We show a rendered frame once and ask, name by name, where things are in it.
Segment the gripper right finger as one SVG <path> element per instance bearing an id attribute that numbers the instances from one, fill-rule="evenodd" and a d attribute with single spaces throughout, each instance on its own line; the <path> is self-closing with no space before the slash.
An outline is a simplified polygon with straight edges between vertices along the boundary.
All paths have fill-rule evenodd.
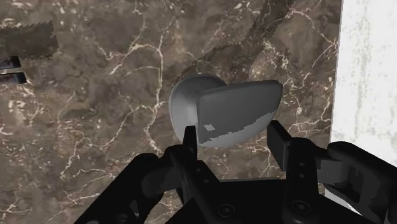
<path id="1" fill-rule="evenodd" d="M 286 172 L 284 224 L 397 224 L 397 167 L 345 141 L 291 137 L 277 120 L 267 145 Z"/>

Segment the black flat object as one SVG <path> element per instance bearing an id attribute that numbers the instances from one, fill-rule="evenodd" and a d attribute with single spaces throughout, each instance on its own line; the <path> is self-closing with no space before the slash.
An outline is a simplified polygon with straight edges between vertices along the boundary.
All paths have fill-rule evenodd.
<path id="1" fill-rule="evenodd" d="M 17 56 L 10 56 L 0 59 L 0 70 L 14 69 L 20 67 L 20 59 Z M 27 79 L 23 71 L 0 74 L 0 84 L 5 83 L 24 84 L 27 83 Z"/>

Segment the white bowl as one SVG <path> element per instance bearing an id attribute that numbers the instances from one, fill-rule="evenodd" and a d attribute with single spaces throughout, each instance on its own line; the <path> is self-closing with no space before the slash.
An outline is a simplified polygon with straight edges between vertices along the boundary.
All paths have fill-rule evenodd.
<path id="1" fill-rule="evenodd" d="M 169 114 L 179 140 L 195 126 L 197 144 L 228 147 L 242 143 L 267 128 L 282 97 L 277 80 L 227 85 L 213 75 L 186 76 L 169 95 Z"/>

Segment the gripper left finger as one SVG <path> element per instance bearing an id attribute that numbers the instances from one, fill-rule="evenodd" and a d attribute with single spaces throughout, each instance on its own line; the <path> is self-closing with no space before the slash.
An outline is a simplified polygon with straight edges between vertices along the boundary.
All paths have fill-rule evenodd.
<path id="1" fill-rule="evenodd" d="M 195 127 L 188 126 L 182 144 L 168 147 L 161 157 L 136 156 L 74 224 L 144 224 L 164 193 L 173 189 L 183 206 L 165 224 L 223 224 L 218 187 L 218 179 L 197 158 Z"/>

